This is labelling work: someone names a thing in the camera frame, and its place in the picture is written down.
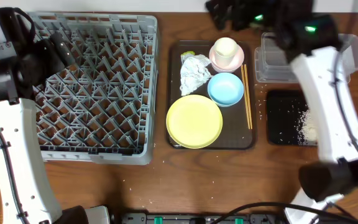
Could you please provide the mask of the yellow plastic plate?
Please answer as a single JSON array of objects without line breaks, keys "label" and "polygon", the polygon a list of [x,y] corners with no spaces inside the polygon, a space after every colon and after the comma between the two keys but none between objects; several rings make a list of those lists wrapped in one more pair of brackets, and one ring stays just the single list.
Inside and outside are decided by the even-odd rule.
[{"label": "yellow plastic plate", "polygon": [[177,144],[200,149],[217,140],[223,129],[223,115],[209,98],[187,95],[169,107],[166,127],[169,136]]}]

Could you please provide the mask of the light blue plastic bowl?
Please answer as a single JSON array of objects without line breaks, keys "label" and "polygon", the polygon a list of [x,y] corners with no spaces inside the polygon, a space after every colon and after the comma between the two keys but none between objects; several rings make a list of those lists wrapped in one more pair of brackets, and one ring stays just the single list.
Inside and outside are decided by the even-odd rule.
[{"label": "light blue plastic bowl", "polygon": [[244,96],[244,84],[233,73],[218,73],[208,82],[209,97],[220,107],[230,107]]}]

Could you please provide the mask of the black food waste tray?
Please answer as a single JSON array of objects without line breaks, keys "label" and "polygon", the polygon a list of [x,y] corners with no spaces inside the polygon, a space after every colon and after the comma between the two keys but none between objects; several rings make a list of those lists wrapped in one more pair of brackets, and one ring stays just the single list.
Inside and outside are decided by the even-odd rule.
[{"label": "black food waste tray", "polygon": [[276,145],[298,144],[296,130],[300,114],[309,109],[300,90],[272,90],[267,93],[267,138]]}]

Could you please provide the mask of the left wooden chopstick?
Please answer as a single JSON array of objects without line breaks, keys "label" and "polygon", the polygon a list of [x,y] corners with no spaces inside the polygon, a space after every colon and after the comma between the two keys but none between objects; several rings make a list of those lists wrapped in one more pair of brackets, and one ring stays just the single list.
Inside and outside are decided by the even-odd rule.
[{"label": "left wooden chopstick", "polygon": [[248,120],[248,113],[247,113],[247,101],[246,101],[246,89],[245,89],[245,83],[244,83],[244,71],[243,71],[243,65],[241,66],[241,74],[242,74],[242,81],[243,81],[243,84],[244,84],[244,101],[245,101],[245,106],[246,106],[246,115],[247,115],[247,125],[248,125],[248,128],[249,128],[249,120]]}]

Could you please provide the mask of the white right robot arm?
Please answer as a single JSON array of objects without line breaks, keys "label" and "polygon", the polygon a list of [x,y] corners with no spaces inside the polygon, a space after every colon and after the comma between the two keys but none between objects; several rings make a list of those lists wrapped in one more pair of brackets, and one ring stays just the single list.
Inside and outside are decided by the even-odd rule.
[{"label": "white right robot arm", "polygon": [[358,188],[358,117],[340,64],[343,39],[334,19],[315,13],[313,4],[210,0],[205,6],[217,29],[232,21],[234,30],[257,26],[273,31],[315,121],[319,160],[299,169],[300,190],[292,203],[283,205],[287,221],[355,223],[355,218],[326,211]]}]

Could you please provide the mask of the pile of white rice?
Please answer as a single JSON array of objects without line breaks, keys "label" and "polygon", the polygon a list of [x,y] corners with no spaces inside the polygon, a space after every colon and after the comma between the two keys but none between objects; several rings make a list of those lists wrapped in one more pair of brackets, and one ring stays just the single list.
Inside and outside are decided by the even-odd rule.
[{"label": "pile of white rice", "polygon": [[298,144],[302,146],[315,146],[318,143],[317,129],[311,117],[310,109],[302,112],[298,118],[296,130],[298,131]]}]

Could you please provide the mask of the grey plastic dish rack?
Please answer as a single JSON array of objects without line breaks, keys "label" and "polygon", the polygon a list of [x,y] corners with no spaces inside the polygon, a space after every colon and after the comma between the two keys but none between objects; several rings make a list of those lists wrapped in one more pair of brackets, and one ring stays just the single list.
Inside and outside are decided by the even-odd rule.
[{"label": "grey plastic dish rack", "polygon": [[159,69],[156,17],[31,12],[37,40],[60,34],[73,65],[35,87],[46,161],[146,165]]}]

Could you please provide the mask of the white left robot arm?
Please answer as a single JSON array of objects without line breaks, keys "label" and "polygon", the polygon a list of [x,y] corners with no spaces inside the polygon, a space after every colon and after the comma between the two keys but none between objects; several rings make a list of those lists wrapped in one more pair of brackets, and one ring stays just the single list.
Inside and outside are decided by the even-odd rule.
[{"label": "white left robot arm", "polygon": [[62,217],[40,151],[34,88],[74,62],[61,34],[37,40],[28,14],[19,8],[0,8],[0,193],[4,223],[55,223]]}]

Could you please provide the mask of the clear plastic waste bin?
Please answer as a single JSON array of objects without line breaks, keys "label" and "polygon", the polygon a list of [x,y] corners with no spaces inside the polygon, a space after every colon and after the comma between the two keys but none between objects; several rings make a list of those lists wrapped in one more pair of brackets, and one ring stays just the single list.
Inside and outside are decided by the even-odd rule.
[{"label": "clear plastic waste bin", "polygon": [[[261,36],[261,46],[255,49],[255,76],[260,83],[298,83],[292,72],[283,50],[276,46],[275,34],[264,32]],[[347,82],[351,74],[358,72],[358,36],[354,34],[339,34],[343,41],[343,67]]]}]

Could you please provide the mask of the pink plastic bowl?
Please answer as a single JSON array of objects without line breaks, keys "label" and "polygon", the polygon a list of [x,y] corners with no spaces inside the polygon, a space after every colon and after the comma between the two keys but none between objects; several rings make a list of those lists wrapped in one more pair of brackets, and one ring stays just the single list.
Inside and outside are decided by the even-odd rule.
[{"label": "pink plastic bowl", "polygon": [[240,45],[237,44],[236,52],[233,56],[223,57],[217,53],[215,47],[212,47],[209,51],[209,60],[218,73],[232,73],[243,64],[244,52]]}]

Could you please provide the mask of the white paper napkin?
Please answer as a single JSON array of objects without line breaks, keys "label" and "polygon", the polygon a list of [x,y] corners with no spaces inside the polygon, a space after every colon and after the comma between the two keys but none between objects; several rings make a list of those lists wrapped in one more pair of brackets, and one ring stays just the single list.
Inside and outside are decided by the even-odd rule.
[{"label": "white paper napkin", "polygon": [[181,57],[180,91],[181,96],[189,95],[205,84],[211,77],[207,66],[211,63],[204,55]]}]

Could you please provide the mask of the right wooden chopstick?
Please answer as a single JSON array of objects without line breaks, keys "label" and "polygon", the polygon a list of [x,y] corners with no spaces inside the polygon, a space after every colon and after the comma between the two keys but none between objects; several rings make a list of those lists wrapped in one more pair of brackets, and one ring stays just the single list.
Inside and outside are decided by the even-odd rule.
[{"label": "right wooden chopstick", "polygon": [[243,65],[243,71],[244,71],[244,83],[245,83],[245,89],[246,89],[246,101],[247,101],[247,113],[248,113],[248,120],[249,120],[249,129],[253,129],[252,124],[252,110],[251,110],[251,104],[250,104],[250,91],[249,91],[249,81],[248,81],[248,74],[247,74],[247,65]]}]

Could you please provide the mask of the green yellow snack wrapper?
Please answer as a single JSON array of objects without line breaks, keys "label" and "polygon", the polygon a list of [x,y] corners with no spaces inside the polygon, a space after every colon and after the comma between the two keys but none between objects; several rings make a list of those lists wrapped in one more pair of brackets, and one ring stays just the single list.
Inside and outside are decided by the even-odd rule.
[{"label": "green yellow snack wrapper", "polygon": [[183,52],[181,54],[181,57],[187,57],[189,55],[195,55],[195,52],[194,51],[187,51],[187,52]]}]

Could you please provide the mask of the dark brown serving tray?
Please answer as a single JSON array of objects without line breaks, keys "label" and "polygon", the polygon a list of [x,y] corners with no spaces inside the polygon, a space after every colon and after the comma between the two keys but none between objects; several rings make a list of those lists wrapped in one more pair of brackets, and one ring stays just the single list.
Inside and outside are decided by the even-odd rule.
[{"label": "dark brown serving tray", "polygon": [[[238,43],[243,50],[247,65],[247,76],[250,93],[250,111],[255,111],[254,79],[252,78],[251,52],[250,47],[245,42]],[[167,85],[167,106],[171,105],[181,97],[180,91],[180,55],[187,51],[194,51],[197,55],[209,55],[213,46],[212,41],[208,40],[179,40],[170,48],[170,64]],[[223,115],[223,128],[221,134],[206,149],[227,149],[227,150],[246,150],[254,146],[256,137],[256,118],[252,116],[252,129],[247,127],[247,113],[245,100],[241,100],[233,106],[221,108]]]}]

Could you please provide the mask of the wooden chopstick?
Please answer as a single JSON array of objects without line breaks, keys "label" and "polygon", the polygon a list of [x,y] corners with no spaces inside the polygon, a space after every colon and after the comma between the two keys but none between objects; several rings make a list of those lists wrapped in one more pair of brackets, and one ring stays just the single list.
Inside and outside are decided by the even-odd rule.
[{"label": "wooden chopstick", "polygon": [[246,101],[246,89],[245,89],[245,83],[244,83],[244,71],[243,71],[243,65],[241,66],[241,74],[242,74],[242,81],[243,81],[243,84],[244,84],[244,101],[245,101],[245,106],[246,106],[246,115],[247,115],[247,125],[248,125],[248,128],[249,128],[249,120],[248,120],[248,113],[247,113],[247,101]]},{"label": "wooden chopstick", "polygon": [[246,101],[247,101],[247,113],[248,113],[248,120],[249,120],[249,129],[253,129],[252,124],[252,110],[251,110],[251,104],[250,104],[250,91],[249,91],[249,81],[248,81],[248,74],[247,74],[247,65],[243,65],[243,71],[244,71],[244,83],[245,83],[245,89],[246,89]]}]

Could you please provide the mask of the cream plastic cup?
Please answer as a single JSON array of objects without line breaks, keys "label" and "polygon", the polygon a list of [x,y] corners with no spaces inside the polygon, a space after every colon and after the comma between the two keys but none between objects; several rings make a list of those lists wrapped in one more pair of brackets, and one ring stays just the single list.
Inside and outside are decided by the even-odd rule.
[{"label": "cream plastic cup", "polygon": [[236,55],[238,46],[235,40],[222,37],[214,43],[215,62],[219,67],[228,66]]}]

